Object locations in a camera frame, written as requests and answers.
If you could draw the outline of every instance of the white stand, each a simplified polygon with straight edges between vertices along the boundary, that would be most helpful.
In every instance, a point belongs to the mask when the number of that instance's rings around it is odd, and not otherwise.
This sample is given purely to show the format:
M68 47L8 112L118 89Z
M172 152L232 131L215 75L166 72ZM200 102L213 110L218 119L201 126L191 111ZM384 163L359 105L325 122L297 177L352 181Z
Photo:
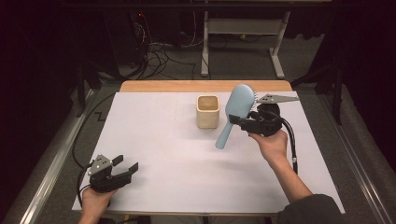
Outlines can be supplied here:
M201 75L209 74L209 48L207 47L209 34L246 34L246 35L277 35L276 45L270 48L270 55L276 70L276 76L284 79L277 53L288 25L290 12L285 12L283 20L244 20L244 19L209 19L205 12L204 48L202 52Z

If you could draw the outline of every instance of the wooden table edge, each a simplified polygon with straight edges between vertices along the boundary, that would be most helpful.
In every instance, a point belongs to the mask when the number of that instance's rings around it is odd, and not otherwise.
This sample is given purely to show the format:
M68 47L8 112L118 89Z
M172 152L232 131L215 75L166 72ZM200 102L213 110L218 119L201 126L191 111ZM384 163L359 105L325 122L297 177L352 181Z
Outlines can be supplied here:
M122 83L120 92L232 91L239 84L255 91L292 91L285 80L129 80Z

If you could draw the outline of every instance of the hairbrush handle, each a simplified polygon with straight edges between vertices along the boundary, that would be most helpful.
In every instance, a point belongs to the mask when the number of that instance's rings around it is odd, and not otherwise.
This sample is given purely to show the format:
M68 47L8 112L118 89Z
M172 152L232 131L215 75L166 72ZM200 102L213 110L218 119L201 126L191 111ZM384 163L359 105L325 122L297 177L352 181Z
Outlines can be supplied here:
M233 127L233 124L231 124L229 121L224 126L223 131L221 132L218 141L216 142L216 148L218 149L224 149L225 143L227 142L228 136L230 135L231 128Z

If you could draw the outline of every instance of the sleeve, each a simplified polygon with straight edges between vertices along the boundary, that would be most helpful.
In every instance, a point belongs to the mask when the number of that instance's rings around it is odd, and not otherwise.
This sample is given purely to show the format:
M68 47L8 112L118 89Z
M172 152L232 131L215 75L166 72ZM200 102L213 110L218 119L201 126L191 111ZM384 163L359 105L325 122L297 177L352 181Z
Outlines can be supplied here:
M341 224L343 216L332 197L323 194L314 194L291 203L277 214L277 223L321 223Z

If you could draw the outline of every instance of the wooden cup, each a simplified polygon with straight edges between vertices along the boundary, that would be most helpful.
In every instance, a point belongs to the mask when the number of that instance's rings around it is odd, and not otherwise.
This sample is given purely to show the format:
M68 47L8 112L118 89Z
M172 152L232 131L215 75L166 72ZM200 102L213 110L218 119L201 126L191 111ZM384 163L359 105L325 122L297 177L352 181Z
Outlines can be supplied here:
M200 95L197 97L197 126L201 129L215 129L219 126L219 97Z

